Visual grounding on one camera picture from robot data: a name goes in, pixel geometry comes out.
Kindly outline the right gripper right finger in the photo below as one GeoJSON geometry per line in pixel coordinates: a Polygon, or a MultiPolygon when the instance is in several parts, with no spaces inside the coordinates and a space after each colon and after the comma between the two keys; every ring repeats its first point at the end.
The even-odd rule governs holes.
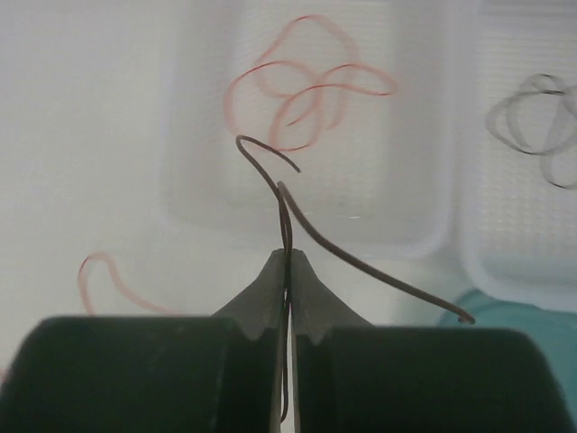
{"type": "Polygon", "coordinates": [[[292,254],[298,432],[573,432],[543,352],[508,329],[376,327],[292,254]]]}

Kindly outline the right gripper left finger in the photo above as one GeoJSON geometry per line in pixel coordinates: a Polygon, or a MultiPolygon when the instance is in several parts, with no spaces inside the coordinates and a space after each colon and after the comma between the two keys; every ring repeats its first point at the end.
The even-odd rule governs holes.
{"type": "Polygon", "coordinates": [[[277,432],[285,257],[210,316],[45,318],[1,387],[4,432],[277,432]]]}

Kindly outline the teal transparent plastic tub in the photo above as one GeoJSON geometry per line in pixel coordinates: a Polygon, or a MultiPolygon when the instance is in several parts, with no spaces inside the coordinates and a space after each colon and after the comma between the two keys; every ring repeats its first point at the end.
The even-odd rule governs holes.
{"type": "Polygon", "coordinates": [[[478,289],[461,294],[455,304],[464,308],[475,318],[480,327],[511,327],[537,330],[551,328],[576,332],[576,314],[552,311],[537,306],[495,299],[478,289]]]}

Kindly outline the left white perforated basket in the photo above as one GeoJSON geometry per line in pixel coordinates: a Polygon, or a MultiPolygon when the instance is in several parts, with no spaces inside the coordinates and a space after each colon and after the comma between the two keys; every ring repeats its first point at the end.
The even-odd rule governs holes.
{"type": "Polygon", "coordinates": [[[422,257],[452,216],[457,62],[469,1],[172,1],[160,200],[254,242],[276,201],[239,153],[359,254],[422,257]]]}

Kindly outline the white perforated basket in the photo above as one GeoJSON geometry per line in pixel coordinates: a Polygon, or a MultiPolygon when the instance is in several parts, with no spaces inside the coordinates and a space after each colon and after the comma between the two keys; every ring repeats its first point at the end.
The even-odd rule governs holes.
{"type": "Polygon", "coordinates": [[[576,83],[573,1],[474,1],[463,39],[463,264],[483,289],[568,291],[576,286],[576,151],[540,159],[509,148],[485,117],[528,77],[576,83]]]}
{"type": "Polygon", "coordinates": [[[359,254],[422,257],[452,216],[457,62],[469,1],[172,1],[160,200],[254,242],[276,201],[239,153],[359,254]]]}

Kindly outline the right white perforated basket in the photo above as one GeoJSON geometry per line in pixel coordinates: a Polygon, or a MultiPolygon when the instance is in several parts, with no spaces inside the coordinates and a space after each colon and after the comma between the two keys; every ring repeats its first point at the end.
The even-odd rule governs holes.
{"type": "Polygon", "coordinates": [[[474,1],[463,39],[463,264],[483,289],[568,291],[576,286],[576,151],[540,159],[509,148],[485,117],[528,77],[576,83],[573,1],[474,1]]]}

